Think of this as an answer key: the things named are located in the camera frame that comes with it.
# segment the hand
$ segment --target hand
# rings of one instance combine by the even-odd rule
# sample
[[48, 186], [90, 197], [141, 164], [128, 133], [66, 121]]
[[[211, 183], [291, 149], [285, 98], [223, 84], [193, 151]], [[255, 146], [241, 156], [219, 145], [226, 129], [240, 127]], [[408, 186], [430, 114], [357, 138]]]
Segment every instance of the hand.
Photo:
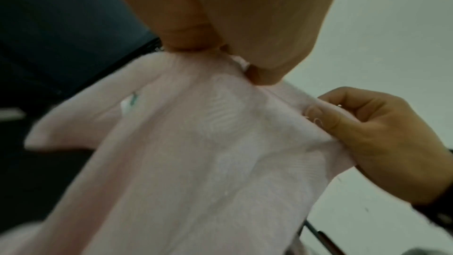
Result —
[[332, 0], [126, 0], [167, 50], [221, 46], [252, 65], [258, 85], [278, 82], [313, 49]]
[[319, 98], [360, 122], [324, 107], [312, 106], [305, 115], [342, 141], [357, 168], [383, 190], [411, 204], [429, 204], [453, 184], [453, 156], [405, 100], [347, 87]]

